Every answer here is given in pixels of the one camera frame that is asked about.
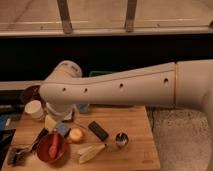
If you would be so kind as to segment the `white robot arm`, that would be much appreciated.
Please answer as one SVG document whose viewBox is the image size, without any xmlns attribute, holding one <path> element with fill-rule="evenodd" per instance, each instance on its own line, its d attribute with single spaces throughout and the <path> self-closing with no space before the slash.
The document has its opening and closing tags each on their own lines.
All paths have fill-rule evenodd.
<svg viewBox="0 0 213 171">
<path fill-rule="evenodd" d="M 41 83 L 39 94 L 59 114 L 73 104 L 148 105 L 193 109 L 207 116 L 213 171 L 213 59 L 170 62 L 84 77 L 72 61 L 60 62 Z"/>
</svg>

